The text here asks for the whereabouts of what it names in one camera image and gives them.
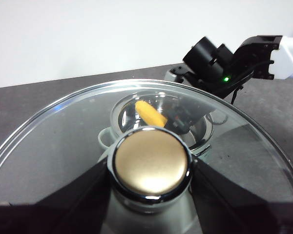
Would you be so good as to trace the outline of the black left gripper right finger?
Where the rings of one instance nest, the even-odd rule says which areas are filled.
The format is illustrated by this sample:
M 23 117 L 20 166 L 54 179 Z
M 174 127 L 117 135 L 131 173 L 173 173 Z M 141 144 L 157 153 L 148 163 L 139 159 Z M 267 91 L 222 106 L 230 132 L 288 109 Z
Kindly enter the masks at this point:
M 202 160 L 192 165 L 191 193 L 204 234 L 293 234 L 293 202 L 268 202 Z

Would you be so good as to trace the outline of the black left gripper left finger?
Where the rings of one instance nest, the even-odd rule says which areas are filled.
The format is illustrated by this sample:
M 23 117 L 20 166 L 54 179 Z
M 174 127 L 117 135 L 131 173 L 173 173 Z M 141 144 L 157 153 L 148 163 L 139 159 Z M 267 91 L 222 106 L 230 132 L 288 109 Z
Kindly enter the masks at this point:
M 32 205 L 0 206 L 0 234 L 98 234 L 110 198 L 107 162 Z

